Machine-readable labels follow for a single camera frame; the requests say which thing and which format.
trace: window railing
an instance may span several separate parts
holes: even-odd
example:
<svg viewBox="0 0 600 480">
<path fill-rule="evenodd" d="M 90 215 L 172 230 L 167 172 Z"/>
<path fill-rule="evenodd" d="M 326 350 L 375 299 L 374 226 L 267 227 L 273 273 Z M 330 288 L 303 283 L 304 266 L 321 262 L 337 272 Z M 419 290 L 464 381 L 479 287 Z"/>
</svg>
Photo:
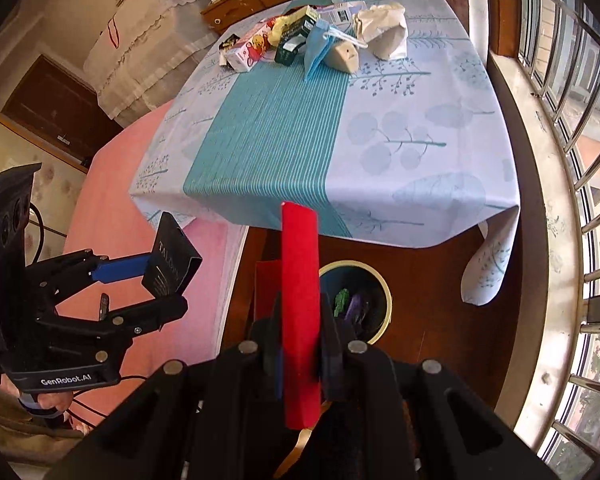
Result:
<svg viewBox="0 0 600 480">
<path fill-rule="evenodd" d="M 600 24 L 582 0 L 522 0 L 519 61 L 564 149 L 582 226 L 582 320 L 539 455 L 563 480 L 600 456 Z"/>
</svg>

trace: black cable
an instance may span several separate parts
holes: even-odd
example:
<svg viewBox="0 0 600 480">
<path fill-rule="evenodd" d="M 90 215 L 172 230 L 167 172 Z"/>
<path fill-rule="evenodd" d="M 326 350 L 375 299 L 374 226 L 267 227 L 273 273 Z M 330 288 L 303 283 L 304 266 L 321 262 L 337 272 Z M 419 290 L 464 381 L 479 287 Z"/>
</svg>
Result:
<svg viewBox="0 0 600 480">
<path fill-rule="evenodd" d="M 120 377 L 120 382 L 126 381 L 127 379 L 141 379 L 141 380 L 145 381 L 146 377 L 142 376 L 142 375 L 125 375 L 124 377 Z M 78 395 L 85 394 L 86 392 L 90 392 L 90 391 L 91 390 L 80 390 L 79 392 L 74 394 L 74 399 Z"/>
<path fill-rule="evenodd" d="M 90 412 L 95 413 L 98 416 L 101 416 L 102 418 L 106 418 L 107 417 L 107 415 L 105 415 L 104 413 L 101 413 L 98 410 L 94 410 L 92 407 L 87 406 L 84 402 L 80 402 L 78 399 L 74 399 L 74 402 L 76 404 L 78 404 L 79 406 L 82 406 L 86 410 L 89 410 Z"/>
<path fill-rule="evenodd" d="M 95 426 L 93 424 L 91 424 L 90 422 L 87 422 L 86 420 L 84 420 L 81 416 L 76 415 L 74 412 L 72 412 L 71 410 L 67 410 L 67 412 L 69 413 L 69 415 L 71 415 L 73 418 L 75 418 L 76 420 L 79 420 L 81 423 L 86 424 L 87 426 L 89 426 L 92 430 L 95 428 Z"/>
<path fill-rule="evenodd" d="M 34 206 L 31 202 L 29 202 L 29 208 L 33 211 L 33 214 L 36 215 L 38 219 L 38 227 L 40 228 L 40 242 L 38 243 L 38 250 L 36 251 L 36 255 L 33 257 L 32 264 L 36 263 L 42 253 L 42 244 L 45 243 L 45 225 L 42 223 L 42 215 L 40 214 L 39 209 Z"/>
</svg>

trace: screw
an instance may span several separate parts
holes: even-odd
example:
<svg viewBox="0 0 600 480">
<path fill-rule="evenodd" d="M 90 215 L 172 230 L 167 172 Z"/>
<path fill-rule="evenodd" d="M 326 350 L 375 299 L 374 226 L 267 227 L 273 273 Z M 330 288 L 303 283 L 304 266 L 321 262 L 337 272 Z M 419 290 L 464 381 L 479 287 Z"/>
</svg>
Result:
<svg viewBox="0 0 600 480">
<path fill-rule="evenodd" d="M 442 371 L 442 365 L 435 359 L 427 359 L 422 363 L 422 369 L 427 374 L 439 374 Z"/>
<path fill-rule="evenodd" d="M 366 352 L 366 349 L 368 347 L 366 346 L 366 343 L 364 341 L 355 339 L 353 341 L 349 341 L 349 343 L 347 344 L 347 348 L 352 354 L 363 354 Z"/>
<path fill-rule="evenodd" d="M 167 375 L 177 375 L 182 371 L 183 368 L 184 366 L 182 365 L 182 361 L 173 359 L 165 362 L 164 366 L 162 367 L 162 371 Z"/>
<path fill-rule="evenodd" d="M 238 345 L 238 350 L 241 354 L 253 354 L 258 351 L 258 343 L 247 339 Z"/>
</svg>

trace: pink mat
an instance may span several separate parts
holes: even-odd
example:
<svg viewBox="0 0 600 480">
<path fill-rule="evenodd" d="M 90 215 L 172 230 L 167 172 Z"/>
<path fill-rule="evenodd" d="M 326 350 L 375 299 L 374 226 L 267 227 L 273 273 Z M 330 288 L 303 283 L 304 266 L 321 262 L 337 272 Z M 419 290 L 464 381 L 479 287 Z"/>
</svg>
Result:
<svg viewBox="0 0 600 480">
<path fill-rule="evenodd" d="M 102 148 L 93 160 L 80 199 L 75 208 L 64 246 L 69 253 L 86 248 L 111 258 L 151 251 L 155 232 L 134 206 L 128 188 L 154 132 L 170 107 L 167 103 L 126 128 Z M 224 326 L 222 304 L 228 294 L 232 268 L 238 253 L 226 248 L 240 246 L 239 226 L 194 220 L 184 232 L 203 258 L 202 265 L 184 293 L 189 310 L 161 332 L 140 336 L 126 352 L 121 375 L 149 376 L 168 359 L 188 364 L 212 359 L 219 347 L 219 332 Z M 114 310 L 151 298 L 140 278 L 103 285 L 95 283 L 60 304 L 64 316 L 97 319 L 100 295 L 110 297 Z M 80 396 L 80 400 L 103 413 L 113 410 L 141 381 L 122 381 Z M 97 424 L 100 417 L 74 403 L 72 411 Z"/>
</svg>

